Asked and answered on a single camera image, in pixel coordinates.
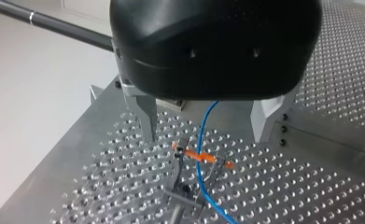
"perforated metal plate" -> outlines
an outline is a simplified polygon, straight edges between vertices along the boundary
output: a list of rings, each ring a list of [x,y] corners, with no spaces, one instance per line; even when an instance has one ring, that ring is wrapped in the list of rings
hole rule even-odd
[[[109,133],[108,146],[83,167],[85,175],[63,209],[55,209],[62,213],[55,223],[167,223],[173,207],[161,197],[171,174],[170,146],[182,136],[191,136],[190,147],[195,148],[198,127],[164,111],[159,114],[157,143],[145,145],[138,125],[132,114],[121,114]],[[216,130],[205,133],[204,150],[226,153],[235,162],[235,169],[221,176],[211,194],[240,222],[365,223],[365,182],[359,178],[297,158],[280,147],[250,145]],[[193,161],[187,161],[182,176],[198,188]],[[189,215],[185,219],[225,222],[210,205],[199,220]]]
[[[323,2],[323,24],[297,106],[365,131],[365,11]]]

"blue tube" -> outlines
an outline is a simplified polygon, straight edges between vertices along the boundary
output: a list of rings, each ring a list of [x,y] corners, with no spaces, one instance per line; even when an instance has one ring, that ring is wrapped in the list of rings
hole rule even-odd
[[[218,101],[215,101],[213,104],[211,104],[207,111],[205,112],[202,126],[200,128],[199,137],[197,139],[197,154],[200,154],[202,150],[202,141],[203,141],[203,132],[204,132],[204,126],[208,119],[209,114],[211,113],[211,110],[218,104]],[[200,168],[200,162],[196,161],[196,175],[197,175],[197,182],[199,182],[200,190],[202,191],[203,196],[205,199],[215,208],[215,210],[223,217],[226,221],[228,221],[231,224],[237,224],[237,222],[229,215],[227,215],[223,208],[217,205],[217,203],[214,201],[214,199],[211,198],[211,196],[208,194],[208,192],[205,189],[203,177],[202,177],[202,170]]]

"silver metal part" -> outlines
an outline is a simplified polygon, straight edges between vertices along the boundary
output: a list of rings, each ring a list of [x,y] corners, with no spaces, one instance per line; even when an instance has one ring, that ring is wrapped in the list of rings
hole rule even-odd
[[[120,77],[119,80],[126,105],[139,118],[144,140],[154,142],[157,127],[156,98],[141,92],[135,85],[126,83],[123,77]]]
[[[241,223],[365,223],[365,11],[328,1],[323,8],[296,103],[268,143],[251,138],[250,104],[221,102],[207,121],[203,151],[235,163],[210,194]],[[123,100],[107,87],[0,209],[0,223],[168,222],[173,207],[161,197],[171,144],[191,137],[195,147],[210,102],[181,113],[159,107],[149,144]],[[203,175],[209,169],[203,164]],[[181,177],[197,189],[194,161]],[[206,204],[200,219],[182,222],[225,221]]]
[[[139,118],[142,137],[144,141],[154,142],[157,127],[156,99],[149,95],[127,96],[125,102],[129,109]]]
[[[101,89],[99,87],[90,85],[90,100],[91,100],[91,103],[94,102],[98,98],[98,96],[101,94],[101,92],[103,92],[103,91],[104,91],[104,89]]]
[[[164,106],[165,108],[172,109],[174,111],[182,111],[187,101],[174,101],[174,100],[161,100],[156,99],[156,104]]]
[[[299,83],[286,95],[254,102],[251,122],[256,143],[269,141],[275,122],[293,105],[300,86],[301,84]]]
[[[182,220],[183,211],[183,206],[177,204],[174,208],[173,215],[171,216],[170,224],[179,224]]]

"orange object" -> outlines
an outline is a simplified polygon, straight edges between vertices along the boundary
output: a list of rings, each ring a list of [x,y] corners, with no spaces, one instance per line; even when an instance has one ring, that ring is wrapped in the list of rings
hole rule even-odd
[[[177,143],[174,142],[172,145],[173,150],[176,150]],[[196,161],[208,161],[211,163],[215,163],[217,161],[217,158],[209,153],[202,152],[200,155],[198,155],[193,150],[190,150],[188,148],[185,149],[185,155],[191,157],[192,159]],[[225,167],[228,169],[234,168],[234,163],[232,161],[226,161]]]

